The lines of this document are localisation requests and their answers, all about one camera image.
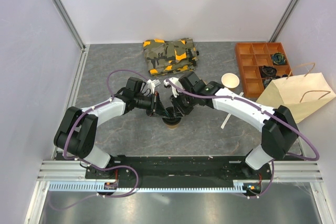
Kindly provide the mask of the black plastic cup lid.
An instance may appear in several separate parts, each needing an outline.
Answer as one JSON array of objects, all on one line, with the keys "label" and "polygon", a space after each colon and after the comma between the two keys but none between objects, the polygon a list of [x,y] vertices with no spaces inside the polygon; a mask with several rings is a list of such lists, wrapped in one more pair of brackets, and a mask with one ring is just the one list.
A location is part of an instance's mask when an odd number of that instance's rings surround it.
[{"label": "black plastic cup lid", "polygon": [[165,123],[165,124],[176,124],[176,123],[180,123],[182,118],[172,118],[172,119],[164,119],[162,118],[162,121]]}]

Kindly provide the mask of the brown paper coffee cup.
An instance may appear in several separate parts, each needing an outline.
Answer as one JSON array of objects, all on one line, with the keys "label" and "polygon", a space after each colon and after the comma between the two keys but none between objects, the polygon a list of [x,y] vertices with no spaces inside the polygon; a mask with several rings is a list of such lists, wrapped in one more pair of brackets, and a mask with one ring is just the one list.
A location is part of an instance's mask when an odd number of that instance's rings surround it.
[{"label": "brown paper coffee cup", "polygon": [[179,126],[179,123],[176,123],[176,124],[166,124],[166,126],[169,128],[169,129],[175,129]]}]

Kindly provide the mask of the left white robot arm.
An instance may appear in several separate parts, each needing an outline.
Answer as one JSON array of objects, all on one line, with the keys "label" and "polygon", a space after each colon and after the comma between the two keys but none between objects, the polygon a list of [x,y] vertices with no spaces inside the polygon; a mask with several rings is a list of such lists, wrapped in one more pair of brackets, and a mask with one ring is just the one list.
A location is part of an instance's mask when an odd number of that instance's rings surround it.
[{"label": "left white robot arm", "polygon": [[95,145],[97,128],[112,118],[122,116],[131,110],[144,109],[147,116],[172,119],[173,113],[160,101],[159,93],[150,90],[144,95],[141,90],[146,83],[139,78],[130,77],[126,86],[113,98],[87,108],[72,106],[66,110],[54,137],[54,145],[94,166],[103,178],[111,178],[115,173],[112,156]]}]

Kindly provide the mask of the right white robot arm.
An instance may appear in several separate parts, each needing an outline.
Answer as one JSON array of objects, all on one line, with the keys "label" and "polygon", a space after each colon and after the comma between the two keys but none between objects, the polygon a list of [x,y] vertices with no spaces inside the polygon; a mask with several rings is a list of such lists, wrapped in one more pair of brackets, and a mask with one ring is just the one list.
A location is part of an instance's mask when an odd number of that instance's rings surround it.
[{"label": "right white robot arm", "polygon": [[164,85],[172,89],[172,101],[183,115],[189,114],[195,105],[207,106],[227,112],[261,133],[261,143],[246,155],[240,166],[245,178],[254,178],[266,163],[283,159],[298,138],[293,116],[283,105],[273,108],[258,104],[218,82],[205,83],[194,72],[180,78],[167,78]]}]

